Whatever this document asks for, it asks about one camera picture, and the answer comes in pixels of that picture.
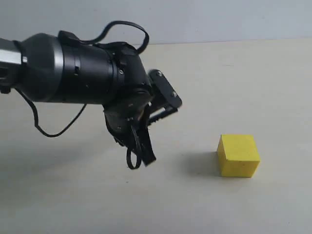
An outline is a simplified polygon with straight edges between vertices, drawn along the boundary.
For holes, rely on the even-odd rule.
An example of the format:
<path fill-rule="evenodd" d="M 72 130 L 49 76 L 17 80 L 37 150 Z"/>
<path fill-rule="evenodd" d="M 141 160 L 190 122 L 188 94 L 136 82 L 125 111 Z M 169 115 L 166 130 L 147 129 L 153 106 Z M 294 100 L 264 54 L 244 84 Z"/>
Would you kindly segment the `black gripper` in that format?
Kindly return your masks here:
<path fill-rule="evenodd" d="M 147 104 L 151 110 L 149 125 L 177 112 L 182 105 L 181 98 L 160 70 L 150 70 L 148 76 L 151 86 L 139 85 L 134 89 L 126 89 L 104 107 L 106 127 L 121 146 L 129 146 L 134 141 L 131 126 L 139 129 Z"/>

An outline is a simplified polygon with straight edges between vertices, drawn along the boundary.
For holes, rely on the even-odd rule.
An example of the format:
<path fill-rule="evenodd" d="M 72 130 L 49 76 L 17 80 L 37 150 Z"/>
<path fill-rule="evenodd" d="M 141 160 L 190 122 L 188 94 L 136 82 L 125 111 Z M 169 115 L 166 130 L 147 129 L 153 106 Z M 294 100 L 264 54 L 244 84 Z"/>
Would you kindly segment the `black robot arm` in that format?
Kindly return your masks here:
<path fill-rule="evenodd" d="M 0 90 L 33 102 L 99 104 L 106 126 L 121 144 L 132 130 L 148 140 L 148 126 L 182 105 L 168 80 L 146 72 L 139 51 L 126 42 L 88 45 L 69 32 L 0 41 Z"/>

